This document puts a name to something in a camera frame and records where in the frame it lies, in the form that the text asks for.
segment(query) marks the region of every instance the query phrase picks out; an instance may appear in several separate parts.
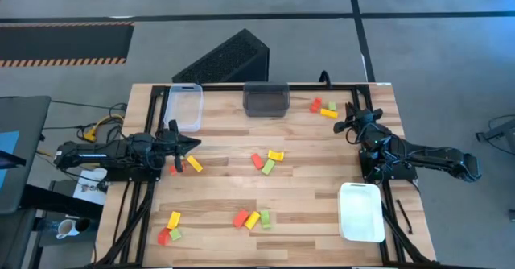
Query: transparent plastic bin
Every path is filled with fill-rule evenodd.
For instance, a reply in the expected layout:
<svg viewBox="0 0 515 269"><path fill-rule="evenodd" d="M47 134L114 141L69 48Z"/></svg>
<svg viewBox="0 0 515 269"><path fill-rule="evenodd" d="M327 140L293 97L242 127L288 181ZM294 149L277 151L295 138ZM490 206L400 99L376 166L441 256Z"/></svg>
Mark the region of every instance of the transparent plastic bin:
<svg viewBox="0 0 515 269"><path fill-rule="evenodd" d="M340 235L350 241L382 242L381 193L374 184L345 183L338 192Z"/></svg>
<svg viewBox="0 0 515 269"><path fill-rule="evenodd" d="M243 108L249 117L284 117L290 108L290 86L247 82L243 86Z"/></svg>
<svg viewBox="0 0 515 269"><path fill-rule="evenodd" d="M173 84L168 94L164 127L168 128L169 121L174 119L180 132L196 132L202 123L203 108L202 87L196 84Z"/></svg>

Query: gray carpet floor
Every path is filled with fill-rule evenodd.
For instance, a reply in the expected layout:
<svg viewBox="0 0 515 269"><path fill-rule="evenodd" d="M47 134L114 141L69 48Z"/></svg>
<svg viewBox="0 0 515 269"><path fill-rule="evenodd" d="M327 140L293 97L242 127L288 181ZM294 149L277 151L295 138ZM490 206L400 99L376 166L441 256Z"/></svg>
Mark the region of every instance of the gray carpet floor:
<svg viewBox="0 0 515 269"><path fill-rule="evenodd" d="M361 12L515 10L515 0L359 0ZM350 0L0 0L0 18L263 12L350 12ZM515 113L515 18L364 19L377 81L395 89L406 137L475 154L484 177L474 184L419 169L422 201L438 260L513 268L515 158L478 143L488 120ZM125 65L0 68L0 96L49 95L110 105L126 101L133 83L171 77L242 28L270 47L271 81L365 81L352 19L137 23ZM48 126L91 122L103 111L52 105ZM73 139L49 131L43 149ZM496 141L505 147L502 140ZM36 160L30 183L65 179ZM45 249L42 268L89 261L92 244Z"/></svg>

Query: wooden tabletop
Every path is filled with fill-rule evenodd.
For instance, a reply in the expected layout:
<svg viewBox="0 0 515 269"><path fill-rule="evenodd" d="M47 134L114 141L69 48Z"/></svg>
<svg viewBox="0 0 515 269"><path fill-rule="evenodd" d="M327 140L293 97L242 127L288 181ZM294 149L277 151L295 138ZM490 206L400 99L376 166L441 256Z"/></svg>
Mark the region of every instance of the wooden tabletop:
<svg viewBox="0 0 515 269"><path fill-rule="evenodd" d="M133 85L124 134L143 131L151 86ZM371 84L370 89L374 108L384 111L379 122L403 136L392 86ZM310 113L309 105L315 97L321 97L325 105L335 101L338 119ZM332 132L333 124L344 120L344 103L348 101L352 101L351 94L345 91L291 91L290 109L284 118L248 118L242 107L242 92L204 92L200 131L186 134L202 140L191 155L204 170L198 173L188 165L185 173L171 176L169 165L163 169L154 193L143 265L381 265L376 243L347 241L338 230L336 194L340 186L363 182L358 146L348 144L343 133ZM285 157L265 176L254 168L250 156L258 153L265 160L269 149L285 151ZM410 239L433 259L420 196L407 181L390 183L394 200L402 202L413 225ZM111 247L124 188L124 183L109 187L97 235L99 257ZM125 228L131 190L132 185L118 234ZM241 209L269 210L272 228L264 230L259 223L252 230L234 228L232 220ZM171 211L182 213L179 231L183 237L160 246L157 235L167 225ZM400 211L397 216L407 232ZM395 260L391 233L387 225L385 228L390 258ZM133 238L129 260L135 259L137 240Z"/></svg>

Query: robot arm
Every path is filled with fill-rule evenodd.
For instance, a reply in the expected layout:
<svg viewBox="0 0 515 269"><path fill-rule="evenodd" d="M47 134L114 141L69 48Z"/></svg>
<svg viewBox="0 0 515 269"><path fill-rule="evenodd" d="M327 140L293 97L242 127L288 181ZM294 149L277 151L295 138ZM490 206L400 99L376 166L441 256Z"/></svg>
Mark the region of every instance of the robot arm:
<svg viewBox="0 0 515 269"><path fill-rule="evenodd" d="M393 166L404 165L407 169L411 166L442 170L451 176L473 182L481 178L476 157L463 153L451 147L425 147L414 145L393 134L388 128L377 124L381 118L382 110L357 110L352 103L345 105L347 117L344 122L338 122L334 126L335 133L345 129L356 132L356 141L362 146L361 156L373 163L373 168L382 173L395 177Z"/></svg>
<svg viewBox="0 0 515 269"><path fill-rule="evenodd" d="M58 147L54 164L66 170L83 163L98 163L107 170L107 181L155 181L160 177L166 156L173 155L175 168L182 172L180 156L200 144L200 140L180 134L175 120L169 122L169 127L155 137L136 133L105 144L69 141Z"/></svg>

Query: yellow block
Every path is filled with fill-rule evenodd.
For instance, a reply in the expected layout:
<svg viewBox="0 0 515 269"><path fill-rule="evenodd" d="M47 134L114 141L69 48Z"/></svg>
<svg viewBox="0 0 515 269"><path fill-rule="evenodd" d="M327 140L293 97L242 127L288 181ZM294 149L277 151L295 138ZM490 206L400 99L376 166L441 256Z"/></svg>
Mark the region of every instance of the yellow block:
<svg viewBox="0 0 515 269"><path fill-rule="evenodd" d="M197 172L202 172L202 165L200 165L200 163L198 161L196 161L195 158L193 158L193 156L189 155L186 160L193 166L193 168L197 171Z"/></svg>
<svg viewBox="0 0 515 269"><path fill-rule="evenodd" d="M330 111L327 109L320 109L320 114L323 116L328 116L328 117L334 118L334 119L338 118L338 112Z"/></svg>
<svg viewBox="0 0 515 269"><path fill-rule="evenodd" d="M173 230L177 227L179 224L180 219L180 213L177 212L171 212L170 220L168 220L168 226L167 228L170 230Z"/></svg>
<svg viewBox="0 0 515 269"><path fill-rule="evenodd" d="M284 159L284 152L273 152L268 150L268 158L276 161L282 161Z"/></svg>
<svg viewBox="0 0 515 269"><path fill-rule="evenodd" d="M258 222L259 217L260 215L258 212L251 213L250 217L245 222L245 226L249 228L249 230L251 230L252 228L254 228L254 225L256 225L256 223Z"/></svg>

